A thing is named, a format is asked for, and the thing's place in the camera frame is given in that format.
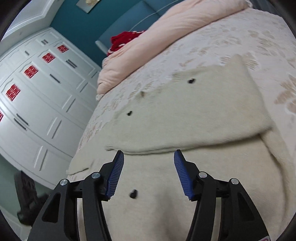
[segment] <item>silver bolt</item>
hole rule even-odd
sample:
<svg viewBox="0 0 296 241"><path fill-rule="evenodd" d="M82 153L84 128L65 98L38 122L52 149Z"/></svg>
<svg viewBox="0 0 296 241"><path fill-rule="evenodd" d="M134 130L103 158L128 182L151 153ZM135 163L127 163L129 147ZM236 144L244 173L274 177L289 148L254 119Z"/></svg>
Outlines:
<svg viewBox="0 0 296 241"><path fill-rule="evenodd" d="M207 177L207 174L205 172L200 172L198 174L201 178L206 178Z"/></svg>
<svg viewBox="0 0 296 241"><path fill-rule="evenodd" d="M62 186L65 186L68 183L67 179L63 179L59 182Z"/></svg>
<svg viewBox="0 0 296 241"><path fill-rule="evenodd" d="M94 172L91 177L96 179L96 178L99 178L101 176L101 174L99 174L98 172Z"/></svg>
<svg viewBox="0 0 296 241"><path fill-rule="evenodd" d="M231 179L231 183L234 184L234 185L237 185L239 184L239 181L235 178Z"/></svg>

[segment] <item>white wardrobe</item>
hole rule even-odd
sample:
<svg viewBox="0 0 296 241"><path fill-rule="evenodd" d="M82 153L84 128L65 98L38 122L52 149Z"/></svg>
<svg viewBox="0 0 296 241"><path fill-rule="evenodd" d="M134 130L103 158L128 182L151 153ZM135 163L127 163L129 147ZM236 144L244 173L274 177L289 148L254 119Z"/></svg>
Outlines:
<svg viewBox="0 0 296 241"><path fill-rule="evenodd" d="M0 154L53 189L97 106L101 68L53 28L0 59Z"/></svg>

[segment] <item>painting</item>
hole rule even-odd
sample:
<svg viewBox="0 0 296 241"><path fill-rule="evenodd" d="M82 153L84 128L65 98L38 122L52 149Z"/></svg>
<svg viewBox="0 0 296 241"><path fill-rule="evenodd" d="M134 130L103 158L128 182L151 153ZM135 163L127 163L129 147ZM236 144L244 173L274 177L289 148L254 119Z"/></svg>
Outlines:
<svg viewBox="0 0 296 241"><path fill-rule="evenodd" d="M78 3L76 3L76 6L81 8L86 13L89 13L89 11L99 2L100 0L79 0Z"/></svg>

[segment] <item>upholstered headboard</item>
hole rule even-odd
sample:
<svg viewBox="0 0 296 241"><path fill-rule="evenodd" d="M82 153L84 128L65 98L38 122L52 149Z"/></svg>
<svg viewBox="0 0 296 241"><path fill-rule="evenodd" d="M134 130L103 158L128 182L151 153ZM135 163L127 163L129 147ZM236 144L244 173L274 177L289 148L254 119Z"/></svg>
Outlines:
<svg viewBox="0 0 296 241"><path fill-rule="evenodd" d="M96 45L107 53L110 38L123 31L147 30L170 7L183 0L142 0L117 19L96 41Z"/></svg>

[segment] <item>red sticker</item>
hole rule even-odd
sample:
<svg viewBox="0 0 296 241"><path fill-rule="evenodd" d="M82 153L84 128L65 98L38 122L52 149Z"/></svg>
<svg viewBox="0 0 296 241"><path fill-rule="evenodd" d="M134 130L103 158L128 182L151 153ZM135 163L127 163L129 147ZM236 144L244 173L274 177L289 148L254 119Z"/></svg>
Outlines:
<svg viewBox="0 0 296 241"><path fill-rule="evenodd" d="M50 63L51 61L53 61L55 59L55 57L51 54L51 53L47 53L46 55L44 55L42 57L45 62Z"/></svg>
<svg viewBox="0 0 296 241"><path fill-rule="evenodd" d="M3 118L3 114L1 113L1 111L0 111L0 121L2 120L2 118Z"/></svg>
<svg viewBox="0 0 296 241"><path fill-rule="evenodd" d="M57 47L57 49L59 51L61 51L62 53L66 52L67 50L69 50L65 45L61 45L59 47Z"/></svg>
<svg viewBox="0 0 296 241"><path fill-rule="evenodd" d="M38 72L38 69L34 65L31 65L29 68L27 68L24 73L27 75L29 78L32 78L36 73Z"/></svg>
<svg viewBox="0 0 296 241"><path fill-rule="evenodd" d="M6 92L6 95L11 101L13 101L19 92L20 89L15 84L13 84L10 87L10 89Z"/></svg>

